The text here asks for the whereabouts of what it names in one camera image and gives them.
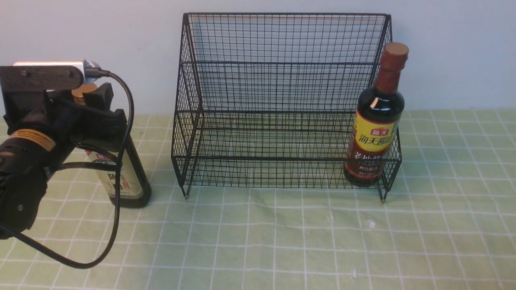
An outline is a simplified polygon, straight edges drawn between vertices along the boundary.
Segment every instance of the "black cable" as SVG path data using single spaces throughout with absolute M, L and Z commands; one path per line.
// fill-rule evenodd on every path
M 114 162 L 117 161 L 117 157 L 113 153 L 111 153 L 111 152 L 109 152 L 107 150 L 104 150 L 102 148 L 95 147 L 95 146 L 90 146 L 90 145 L 86 145 L 86 144 L 82 144 L 82 143 L 76 144 L 75 147 L 78 148 L 78 149 L 83 149 L 83 150 L 89 150 L 89 151 L 97 152 L 97 153 L 100 153 L 100 154 L 106 156 L 111 161 L 114 161 Z
M 81 169 L 93 169 L 93 170 L 101 170 L 101 171 L 115 171 L 117 169 L 116 164 L 105 164 L 105 163 L 95 163 L 95 162 L 67 162 L 63 163 L 61 167 L 57 169 L 57 171 L 72 169 L 72 168 L 81 168 Z
M 76 144 L 75 147 L 83 150 L 89 150 L 92 152 L 100 153 L 104 156 L 106 156 L 109 160 L 113 162 L 117 162 L 117 157 L 102 148 L 94 147 L 90 145 L 84 145 L 84 144 Z M 59 170 L 65 170 L 65 169 L 72 169 L 72 168 L 82 168 L 82 169 L 93 169 L 93 170 L 101 170 L 101 171 L 115 171 L 116 170 L 116 164 L 103 164 L 103 163 L 95 163 L 95 162 L 67 162 L 61 164 L 61 167 L 57 169 Z
M 125 146 L 128 142 L 129 135 L 131 134 L 131 128 L 133 127 L 133 118 L 134 118 L 134 102 L 133 102 L 133 95 L 131 94 L 131 91 L 129 90 L 129 87 L 127 84 L 117 75 L 114 73 L 111 73 L 109 71 L 105 71 L 102 69 L 88 69 L 89 73 L 96 73 L 99 77 L 100 76 L 109 76 L 116 80 L 124 89 L 125 93 L 127 94 L 127 99 L 129 101 L 129 116 L 127 119 L 127 129 L 125 130 L 124 138 L 122 139 L 122 144 L 120 146 L 120 150 L 117 155 L 117 162 L 116 162 L 116 170 L 115 170 L 115 217 L 113 222 L 113 230 L 111 231 L 111 237 L 109 238 L 109 242 L 107 243 L 106 248 L 102 252 L 102 254 L 99 255 L 97 259 L 95 259 L 92 262 L 89 263 L 79 263 L 73 260 L 68 259 L 67 257 L 60 255 L 53 250 L 47 248 L 46 246 L 42 245 L 41 243 L 33 240 L 32 238 L 22 234 L 14 232 L 5 226 L 0 224 L 0 229 L 11 236 L 19 239 L 20 241 L 26 243 L 30 247 L 40 251 L 41 253 L 45 254 L 46 256 L 63 263 L 69 267 L 76 268 L 76 269 L 89 269 L 96 265 L 98 265 L 102 260 L 104 260 L 113 247 L 113 244 L 115 243 L 115 238 L 117 236 L 118 232 L 118 222 L 120 220 L 120 171 L 122 169 L 122 158 L 123 154 L 125 152 Z

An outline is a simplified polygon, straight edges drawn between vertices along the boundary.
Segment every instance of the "bottle neck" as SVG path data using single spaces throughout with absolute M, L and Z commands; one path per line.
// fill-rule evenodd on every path
M 380 68 L 375 80 L 375 88 L 385 94 L 397 93 L 400 74 L 401 71 L 388 71 Z

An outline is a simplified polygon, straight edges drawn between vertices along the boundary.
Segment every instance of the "white wall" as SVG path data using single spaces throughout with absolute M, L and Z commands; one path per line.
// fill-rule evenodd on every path
M 408 109 L 516 108 L 515 8 L 513 0 L 2 0 L 0 65 L 94 60 L 126 80 L 137 114 L 171 114 L 183 12 L 378 12 L 392 15 L 394 40 L 411 49 L 400 84 Z M 125 108 L 115 93 L 114 108 Z

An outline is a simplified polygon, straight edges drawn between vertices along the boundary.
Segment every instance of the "metal grid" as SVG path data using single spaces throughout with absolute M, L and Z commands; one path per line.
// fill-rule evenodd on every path
M 357 98 L 391 40 L 386 14 L 185 14 L 172 141 L 181 188 L 352 187 L 343 164 Z M 381 195 L 400 166 L 397 137 L 384 158 Z

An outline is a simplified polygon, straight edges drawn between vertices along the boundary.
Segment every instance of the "yellow label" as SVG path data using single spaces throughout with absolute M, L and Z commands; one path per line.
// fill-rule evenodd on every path
M 375 123 L 366 120 L 358 112 L 353 123 L 355 141 L 365 151 L 378 152 L 389 147 L 394 139 L 398 122 Z
M 56 145 L 49 136 L 41 133 L 40 131 L 32 130 L 32 129 L 20 129 L 14 133 L 12 133 L 9 138 L 22 138 L 30 140 L 39 146 L 45 148 L 45 150 L 50 151 Z

